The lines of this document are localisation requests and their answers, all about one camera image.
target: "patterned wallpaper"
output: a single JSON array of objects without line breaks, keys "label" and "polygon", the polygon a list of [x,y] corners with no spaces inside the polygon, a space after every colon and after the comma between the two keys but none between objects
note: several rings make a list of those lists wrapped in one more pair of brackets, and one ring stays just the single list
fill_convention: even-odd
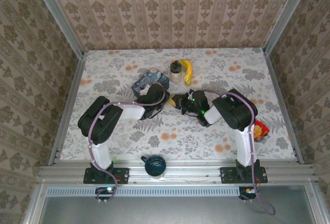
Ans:
[{"label": "patterned wallpaper", "polygon": [[330,0],[301,0],[271,53],[298,142],[330,207]]},{"label": "patterned wallpaper", "polygon": [[0,223],[20,223],[77,59],[43,0],[0,0]]},{"label": "patterned wallpaper", "polygon": [[286,0],[57,0],[85,50],[262,47]]}]

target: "metal frame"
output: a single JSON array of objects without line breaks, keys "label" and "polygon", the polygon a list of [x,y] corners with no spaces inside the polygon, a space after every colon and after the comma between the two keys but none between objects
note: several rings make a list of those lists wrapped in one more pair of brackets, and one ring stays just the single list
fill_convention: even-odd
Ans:
[{"label": "metal frame", "polygon": [[[61,146],[65,140],[65,135],[70,122],[75,97],[78,91],[80,79],[85,67],[86,56],[79,61],[72,86],[70,88],[67,104],[65,105],[64,115],[56,136],[56,142],[52,151],[49,165],[40,168],[37,187],[33,193],[24,224],[38,223],[42,214],[42,209],[49,187],[95,187],[91,184],[83,184],[85,169],[89,167],[89,161],[62,161],[60,160]],[[296,152],[299,163],[296,159],[292,160],[260,160],[262,166],[266,168],[268,184],[263,186],[283,186],[283,185],[304,185],[306,192],[312,195],[309,202],[317,223],[327,223],[327,212],[325,203],[320,194],[317,194],[317,177],[315,176],[312,165],[303,164],[301,152],[296,142],[290,119],[285,109],[284,100],[276,80],[274,69],[271,65],[269,56],[266,55],[266,63],[269,68],[271,79],[274,84],[275,92],[283,113],[283,118],[291,136],[291,141]],[[228,187],[221,184],[220,167],[235,166],[233,160],[184,160],[167,161],[167,172],[160,180],[151,179],[144,170],[142,161],[117,161],[118,167],[130,168],[130,180],[125,187],[150,188],[150,187]],[[252,186],[246,184],[231,184],[229,186]]]},{"label": "metal frame", "polygon": [[64,36],[66,37],[68,43],[70,44],[72,50],[76,54],[78,60],[81,60],[84,55],[84,47],[80,44],[77,39],[75,32],[72,30],[70,23],[65,17],[64,13],[60,9],[56,0],[44,0],[48,9],[52,13],[54,19],[56,20],[58,26],[61,28]]},{"label": "metal frame", "polygon": [[329,224],[330,216],[326,208],[320,187],[317,184],[309,183],[305,186],[306,194],[317,224]]},{"label": "metal frame", "polygon": [[[311,165],[301,165],[294,160],[261,160],[261,165],[266,168],[268,174],[268,184],[263,187],[280,185],[304,185],[312,188],[316,186],[317,177],[314,175]],[[246,184],[221,184],[220,167],[234,166],[232,160],[218,161],[168,161],[167,172],[160,180],[151,179],[144,170],[142,161],[118,161],[117,166],[130,168],[130,179],[128,185],[121,186],[129,188],[150,188],[150,187],[217,187],[221,189],[228,186],[252,186]],[[39,180],[32,201],[28,209],[28,215],[24,224],[38,223],[45,203],[46,193],[49,187],[67,186],[90,188],[95,185],[83,184],[83,177],[88,161],[79,162],[59,162],[54,166],[41,167]],[[321,205],[323,199],[315,194],[314,199]],[[322,208],[313,208],[315,220],[322,220],[324,214]]]},{"label": "metal frame", "polygon": [[287,0],[287,2],[285,3],[285,6],[278,17],[277,22],[275,23],[264,45],[264,49],[267,54],[270,54],[270,52],[274,48],[278,38],[281,36],[284,28],[288,24],[299,2],[300,0]]},{"label": "metal frame", "polygon": [[265,53],[265,59],[266,59],[266,64],[267,64],[267,67],[268,67],[270,77],[271,77],[272,82],[273,82],[276,97],[278,99],[278,104],[279,104],[279,107],[282,111],[283,120],[284,120],[285,126],[287,127],[292,147],[295,151],[295,155],[297,156],[297,159],[298,159],[300,164],[305,164],[304,158],[303,158],[303,156],[301,154],[301,151],[300,151],[300,148],[299,148],[298,141],[297,141],[297,139],[295,137],[295,134],[294,134],[294,131],[293,131],[292,123],[291,123],[291,120],[290,120],[290,117],[289,117],[289,114],[288,114],[288,110],[285,106],[285,102],[284,102],[284,99],[283,99],[283,96],[282,96],[281,89],[279,88],[279,85],[278,85],[277,77],[276,77],[272,62],[271,62],[270,57],[267,53]]},{"label": "metal frame", "polygon": [[[98,186],[49,186],[46,197],[96,197]],[[119,187],[116,197],[238,197],[238,186],[125,186]]]},{"label": "metal frame", "polygon": [[84,55],[84,57],[78,61],[77,68],[71,83],[71,87],[68,93],[68,98],[65,103],[65,107],[63,110],[63,115],[61,118],[60,125],[58,127],[53,149],[51,156],[48,161],[48,165],[53,165],[56,154],[58,153],[58,149],[63,145],[65,136],[67,135],[70,119],[71,119],[71,114],[73,111],[74,107],[74,102],[76,100],[76,96],[78,93],[78,88],[79,88],[79,83],[81,81],[81,76],[83,75],[84,68],[85,68],[85,63],[86,63],[86,58],[88,56],[88,53]]}]

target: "red snack bag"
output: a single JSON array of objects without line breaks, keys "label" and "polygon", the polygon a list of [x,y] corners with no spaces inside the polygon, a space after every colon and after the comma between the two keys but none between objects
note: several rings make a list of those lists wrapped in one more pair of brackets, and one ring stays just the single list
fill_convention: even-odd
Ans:
[{"label": "red snack bag", "polygon": [[263,124],[259,120],[256,120],[256,122],[254,123],[254,131],[253,131],[254,141],[258,141],[259,138],[266,136],[269,132],[270,130],[265,124]]}]

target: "mug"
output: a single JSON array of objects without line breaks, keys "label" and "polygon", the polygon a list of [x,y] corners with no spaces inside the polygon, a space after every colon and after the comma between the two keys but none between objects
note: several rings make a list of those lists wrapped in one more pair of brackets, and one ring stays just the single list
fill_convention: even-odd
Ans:
[{"label": "mug", "polygon": [[163,177],[166,169],[166,162],[162,156],[150,156],[149,158],[142,156],[141,160],[144,162],[144,169],[153,179],[160,179]]}]

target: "blue tissue box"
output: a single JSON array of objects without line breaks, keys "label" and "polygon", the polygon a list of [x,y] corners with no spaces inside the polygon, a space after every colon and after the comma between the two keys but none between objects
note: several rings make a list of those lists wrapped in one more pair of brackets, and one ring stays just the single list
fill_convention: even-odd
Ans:
[{"label": "blue tissue box", "polygon": [[162,72],[152,68],[132,85],[134,95],[140,97],[140,88],[143,89],[147,84],[152,84],[151,81],[158,81],[166,90],[170,87],[170,79]]}]

